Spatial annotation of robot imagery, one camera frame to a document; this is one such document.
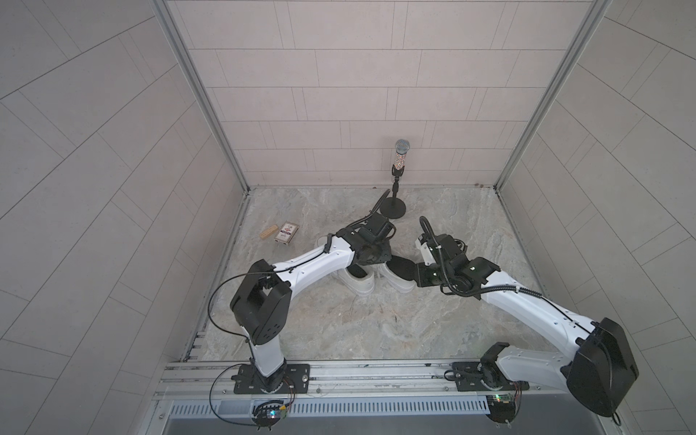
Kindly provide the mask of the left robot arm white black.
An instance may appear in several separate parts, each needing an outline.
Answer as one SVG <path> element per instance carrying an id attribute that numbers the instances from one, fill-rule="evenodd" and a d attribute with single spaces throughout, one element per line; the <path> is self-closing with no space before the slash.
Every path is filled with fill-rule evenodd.
<path id="1" fill-rule="evenodd" d="M 392 259 L 391 238 L 396 228 L 373 212 L 328 234 L 317 248 L 286 262 L 270 264 L 261 259 L 248 272 L 232 297 L 230 309 L 241 327 L 251 351 L 253 375 L 273 392 L 286 377 L 287 362 L 279 334 L 286 325 L 292 299 L 329 275 L 338 275 L 357 295 L 369 295 L 375 288 L 371 266 Z"/>

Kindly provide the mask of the black insole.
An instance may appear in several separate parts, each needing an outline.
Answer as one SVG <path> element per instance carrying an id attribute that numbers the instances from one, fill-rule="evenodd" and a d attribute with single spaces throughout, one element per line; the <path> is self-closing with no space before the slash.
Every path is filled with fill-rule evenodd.
<path id="1" fill-rule="evenodd" d="M 386 267 L 402 280 L 414 281 L 417 275 L 417 266 L 411 260 L 404 257 L 392 256 L 385 264 Z"/>
<path id="2" fill-rule="evenodd" d="M 350 276 L 352 276 L 356 279 L 364 279 L 364 278 L 368 277 L 368 272 L 358 265 L 348 266 L 348 268 L 346 268 L 346 270 Z"/>

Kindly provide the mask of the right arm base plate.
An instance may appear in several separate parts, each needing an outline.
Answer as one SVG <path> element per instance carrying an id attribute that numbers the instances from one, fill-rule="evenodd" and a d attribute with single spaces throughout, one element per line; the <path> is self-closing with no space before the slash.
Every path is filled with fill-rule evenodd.
<path id="1" fill-rule="evenodd" d="M 528 382 L 509 380 L 496 364 L 489 362 L 454 362 L 443 377 L 454 382 L 458 392 L 524 392 L 529 389 Z"/>

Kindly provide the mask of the white sneaker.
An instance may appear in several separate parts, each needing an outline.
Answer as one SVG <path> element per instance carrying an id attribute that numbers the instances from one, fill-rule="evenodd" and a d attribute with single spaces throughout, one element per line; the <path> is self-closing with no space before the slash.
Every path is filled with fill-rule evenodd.
<path id="1" fill-rule="evenodd" d="M 330 265 L 333 269 L 331 275 L 341 281 L 351 292 L 359 297 L 367 297 L 375 290 L 376 275 L 368 266 L 360 266 L 368 272 L 368 277 L 356 279 L 347 273 L 346 268 L 353 264 L 355 250 L 351 244 L 336 236 L 319 237 L 315 246 L 320 249 L 320 263 L 324 269 Z"/>
<path id="2" fill-rule="evenodd" d="M 386 264 L 377 266 L 377 272 L 389 286 L 401 294 L 408 294 L 415 290 L 416 282 L 414 280 L 406 280 L 396 275 Z"/>

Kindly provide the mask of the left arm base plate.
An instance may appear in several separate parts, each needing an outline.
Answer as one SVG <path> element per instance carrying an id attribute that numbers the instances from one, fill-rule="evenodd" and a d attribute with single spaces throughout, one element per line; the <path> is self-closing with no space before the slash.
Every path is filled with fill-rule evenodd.
<path id="1" fill-rule="evenodd" d="M 311 366 L 285 362 L 269 376 L 264 376 L 253 364 L 242 364 L 231 376 L 235 394 L 307 393 Z"/>

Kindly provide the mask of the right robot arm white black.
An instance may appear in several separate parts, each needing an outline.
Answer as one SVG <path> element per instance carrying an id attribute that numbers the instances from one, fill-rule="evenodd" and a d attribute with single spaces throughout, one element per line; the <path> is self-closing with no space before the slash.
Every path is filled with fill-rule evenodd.
<path id="1" fill-rule="evenodd" d="M 530 382 L 570 393 L 593 413 L 613 416 L 639 376 L 623 330 L 610 318 L 594 321 L 533 291 L 498 265 L 469 259 L 450 235 L 422 234 L 416 243 L 419 287 L 440 286 L 445 295 L 474 297 L 496 306 L 542 335 L 554 351 L 529 351 L 498 342 L 480 359 L 485 384 Z"/>

